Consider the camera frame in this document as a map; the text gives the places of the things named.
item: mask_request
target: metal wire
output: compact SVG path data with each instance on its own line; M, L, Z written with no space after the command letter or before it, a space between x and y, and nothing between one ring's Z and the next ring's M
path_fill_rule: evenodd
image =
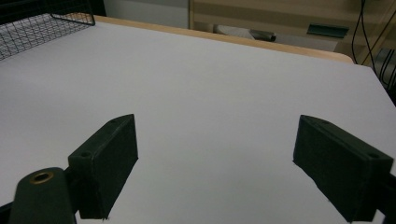
M94 24L88 0L8 0L0 4L0 61Z

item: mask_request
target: white wall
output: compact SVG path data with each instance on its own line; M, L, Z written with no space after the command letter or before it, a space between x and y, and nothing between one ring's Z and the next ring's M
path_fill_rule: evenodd
M180 28L189 26L189 0L104 0L108 17Z

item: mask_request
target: wire basket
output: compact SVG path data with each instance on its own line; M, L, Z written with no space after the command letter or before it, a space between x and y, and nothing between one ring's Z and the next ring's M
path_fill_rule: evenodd
M0 61L95 25L88 0L6 0L0 4Z

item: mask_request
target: white table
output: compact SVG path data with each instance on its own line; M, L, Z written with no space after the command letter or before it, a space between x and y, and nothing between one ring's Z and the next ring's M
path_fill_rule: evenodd
M292 162L301 114L396 157L370 68L98 22L0 62L0 203L130 113L140 159L106 223L346 223Z

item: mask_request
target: wooden table edge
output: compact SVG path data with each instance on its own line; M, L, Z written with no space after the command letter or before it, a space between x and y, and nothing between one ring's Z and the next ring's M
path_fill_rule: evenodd
M325 51L325 50L307 49L307 48L277 44L277 43L272 43L272 42L251 40L251 39L246 39L246 38L236 37L236 36L229 36L229 35L211 34L211 33L207 33L207 32L200 32L200 31L170 27L170 26L163 26L163 25L145 23L145 22L140 22L140 21L127 21L127 20L102 17L102 16L94 16L94 17L95 17L96 21L110 23L110 24L131 26L131 27L166 32L166 33L176 34L176 35L188 35L188 36L194 36L194 37L201 37L201 38L218 40L218 41L239 44L239 45L245 45L245 46L251 46L251 47L256 47L256 48L261 48L261 49L271 49L271 50L282 51L282 52L287 52L287 53L300 54L300 55L309 56L309 57L333 60L333 61L343 62L343 63L353 63L352 59L344 54Z

